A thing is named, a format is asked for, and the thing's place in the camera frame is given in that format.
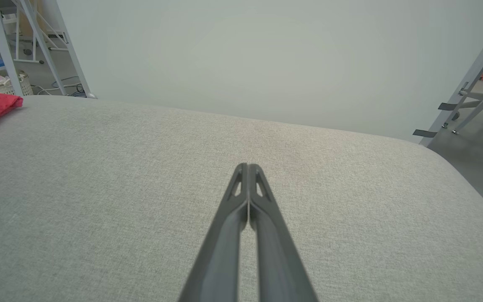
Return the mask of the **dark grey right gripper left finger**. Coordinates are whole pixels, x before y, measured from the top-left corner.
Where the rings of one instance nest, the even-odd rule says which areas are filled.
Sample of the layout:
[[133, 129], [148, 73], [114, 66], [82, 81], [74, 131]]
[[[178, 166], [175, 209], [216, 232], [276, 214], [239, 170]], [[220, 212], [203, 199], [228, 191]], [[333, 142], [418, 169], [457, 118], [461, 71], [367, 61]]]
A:
[[248, 220], [249, 165], [240, 163], [181, 291], [180, 302], [236, 302], [240, 234]]

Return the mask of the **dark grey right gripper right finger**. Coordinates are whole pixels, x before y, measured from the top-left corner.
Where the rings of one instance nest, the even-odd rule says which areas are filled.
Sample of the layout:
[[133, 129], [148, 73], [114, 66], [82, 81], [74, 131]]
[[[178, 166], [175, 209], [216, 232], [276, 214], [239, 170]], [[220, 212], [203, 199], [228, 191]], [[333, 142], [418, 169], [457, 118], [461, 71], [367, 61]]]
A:
[[261, 302], [317, 302], [262, 168], [249, 165], [249, 221], [256, 233]]

